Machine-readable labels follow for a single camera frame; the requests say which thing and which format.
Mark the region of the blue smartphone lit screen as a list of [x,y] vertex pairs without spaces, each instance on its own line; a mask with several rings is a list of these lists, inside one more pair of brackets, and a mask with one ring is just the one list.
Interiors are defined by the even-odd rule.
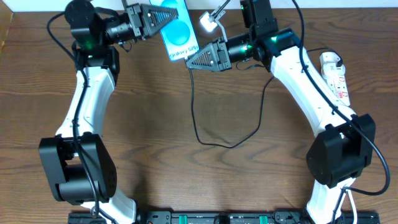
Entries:
[[176,8],[178,18],[161,29],[164,45],[170,61],[188,58],[199,51],[185,0],[150,0],[152,5]]

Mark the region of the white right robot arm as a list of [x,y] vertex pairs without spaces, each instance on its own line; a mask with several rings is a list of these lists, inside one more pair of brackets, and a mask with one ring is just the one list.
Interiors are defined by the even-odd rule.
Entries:
[[253,58],[288,89],[315,136],[306,155],[315,179],[306,212],[313,223],[336,223],[343,218],[343,199],[354,192],[353,182],[371,164],[376,125],[334,94],[310,61],[303,37],[278,28],[269,1],[242,1],[241,10],[248,31],[213,40],[187,58],[187,68],[222,72]]

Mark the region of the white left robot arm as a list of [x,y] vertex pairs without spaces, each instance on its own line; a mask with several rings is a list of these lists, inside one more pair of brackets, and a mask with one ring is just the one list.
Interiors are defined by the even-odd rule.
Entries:
[[125,4],[120,14],[77,0],[61,16],[74,37],[66,53],[75,65],[76,88],[62,125],[39,144],[52,195],[87,208],[85,223],[147,223],[146,213],[118,187],[116,166],[101,139],[103,122],[120,71],[118,48],[155,36],[178,11],[135,3]]

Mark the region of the white power strip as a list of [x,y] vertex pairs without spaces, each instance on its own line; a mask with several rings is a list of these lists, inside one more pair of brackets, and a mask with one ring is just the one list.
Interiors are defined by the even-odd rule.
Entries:
[[343,60],[334,52],[324,52],[320,56],[321,75],[330,90],[345,106],[350,106]]

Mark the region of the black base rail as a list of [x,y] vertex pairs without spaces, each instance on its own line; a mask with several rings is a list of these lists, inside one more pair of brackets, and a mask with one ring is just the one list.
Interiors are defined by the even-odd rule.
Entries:
[[[357,223],[381,223],[379,214],[373,212],[357,213]],[[93,218],[89,213],[69,213],[69,224],[108,223],[105,218]],[[354,215],[344,212],[336,223],[353,223]],[[136,222],[145,224],[272,224],[272,223],[315,223],[304,212],[279,210],[273,213],[175,213],[170,211],[152,211],[138,215]]]

